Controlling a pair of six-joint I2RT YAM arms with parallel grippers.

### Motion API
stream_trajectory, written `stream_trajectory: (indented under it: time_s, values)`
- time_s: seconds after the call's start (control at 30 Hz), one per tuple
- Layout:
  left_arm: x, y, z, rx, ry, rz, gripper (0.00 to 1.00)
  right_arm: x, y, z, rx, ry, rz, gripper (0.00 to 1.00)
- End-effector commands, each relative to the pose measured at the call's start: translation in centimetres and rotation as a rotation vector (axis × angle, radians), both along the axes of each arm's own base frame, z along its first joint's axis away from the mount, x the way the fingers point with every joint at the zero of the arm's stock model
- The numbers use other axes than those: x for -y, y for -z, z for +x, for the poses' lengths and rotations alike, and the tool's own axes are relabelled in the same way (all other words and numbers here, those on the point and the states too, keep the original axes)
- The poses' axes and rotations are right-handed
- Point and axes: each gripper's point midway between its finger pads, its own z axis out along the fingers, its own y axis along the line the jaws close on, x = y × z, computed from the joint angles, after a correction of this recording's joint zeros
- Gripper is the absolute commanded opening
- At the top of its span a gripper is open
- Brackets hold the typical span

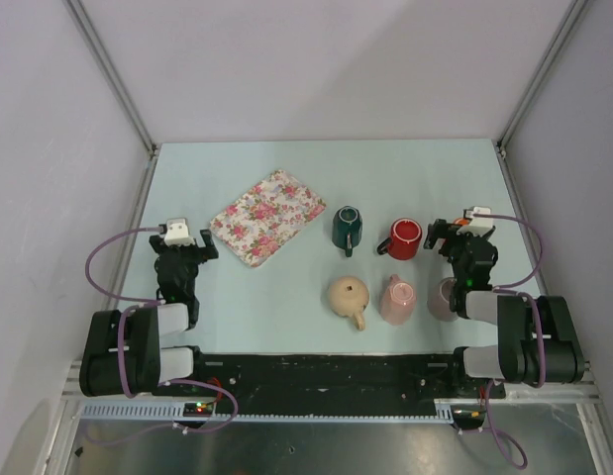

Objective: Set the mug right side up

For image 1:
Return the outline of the mauve mug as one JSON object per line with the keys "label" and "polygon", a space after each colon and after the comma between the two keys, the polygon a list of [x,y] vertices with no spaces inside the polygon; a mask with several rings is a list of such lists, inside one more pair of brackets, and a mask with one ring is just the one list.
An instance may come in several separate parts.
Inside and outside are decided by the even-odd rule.
{"label": "mauve mug", "polygon": [[450,296],[454,285],[454,278],[444,278],[429,292],[427,307],[436,320],[453,322],[458,318],[458,315],[452,312],[450,308]]}

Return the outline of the red mug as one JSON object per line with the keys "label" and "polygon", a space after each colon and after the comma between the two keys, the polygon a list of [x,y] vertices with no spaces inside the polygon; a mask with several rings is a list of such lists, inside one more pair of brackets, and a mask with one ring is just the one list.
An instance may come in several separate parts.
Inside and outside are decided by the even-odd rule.
{"label": "red mug", "polygon": [[410,218],[401,218],[392,223],[388,237],[377,246],[376,252],[396,260],[410,260],[416,255],[421,238],[421,226]]}

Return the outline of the pink mug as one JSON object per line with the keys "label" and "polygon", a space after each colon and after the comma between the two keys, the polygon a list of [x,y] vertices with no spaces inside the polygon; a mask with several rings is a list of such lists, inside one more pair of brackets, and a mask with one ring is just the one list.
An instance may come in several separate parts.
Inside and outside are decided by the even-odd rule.
{"label": "pink mug", "polygon": [[414,287],[397,274],[392,274],[380,299],[379,314],[390,325],[400,326],[410,320],[416,303]]}

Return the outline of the dark green mug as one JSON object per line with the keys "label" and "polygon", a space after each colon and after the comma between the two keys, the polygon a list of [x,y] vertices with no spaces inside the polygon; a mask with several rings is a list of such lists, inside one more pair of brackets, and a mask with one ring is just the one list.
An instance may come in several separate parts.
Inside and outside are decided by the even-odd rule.
{"label": "dark green mug", "polygon": [[341,249],[345,257],[352,257],[361,242],[362,218],[357,208],[345,206],[339,209],[333,219],[332,243]]}

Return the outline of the beige mug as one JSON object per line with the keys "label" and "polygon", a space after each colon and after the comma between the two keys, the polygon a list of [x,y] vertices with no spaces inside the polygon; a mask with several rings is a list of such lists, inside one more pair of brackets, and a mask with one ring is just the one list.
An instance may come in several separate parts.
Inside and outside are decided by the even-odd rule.
{"label": "beige mug", "polygon": [[363,313],[369,303],[369,292],[362,280],[354,276],[335,280],[328,289],[328,303],[337,316],[352,321],[358,331],[365,330]]}

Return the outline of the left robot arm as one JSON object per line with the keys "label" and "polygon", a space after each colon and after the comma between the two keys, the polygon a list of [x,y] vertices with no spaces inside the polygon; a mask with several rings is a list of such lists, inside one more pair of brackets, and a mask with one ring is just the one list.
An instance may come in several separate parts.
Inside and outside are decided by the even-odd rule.
{"label": "left robot arm", "polygon": [[[95,255],[106,245],[132,234],[151,232],[156,253],[157,290],[153,299],[114,294],[91,275]],[[196,297],[199,266],[219,257],[210,230],[200,232],[203,244],[190,236],[175,238],[168,225],[135,228],[98,244],[85,262],[88,283],[98,292],[132,305],[124,311],[93,314],[79,370],[79,386],[87,397],[153,392],[162,382],[161,336],[168,330],[184,333],[195,328],[200,302]]]}

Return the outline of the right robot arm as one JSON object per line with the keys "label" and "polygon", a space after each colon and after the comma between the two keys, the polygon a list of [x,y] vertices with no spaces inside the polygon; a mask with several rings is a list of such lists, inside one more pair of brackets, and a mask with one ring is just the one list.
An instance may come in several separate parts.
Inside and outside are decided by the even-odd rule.
{"label": "right robot arm", "polygon": [[423,243],[431,249],[440,241],[439,255],[452,268],[450,312],[462,320],[491,324],[497,334],[495,344],[455,350],[460,363],[446,374],[449,389],[467,397],[482,379],[534,388],[579,382],[585,359],[565,298],[534,298],[512,287],[493,286],[491,271],[499,257],[490,242],[494,231],[494,225],[477,229],[437,219],[428,226]]}

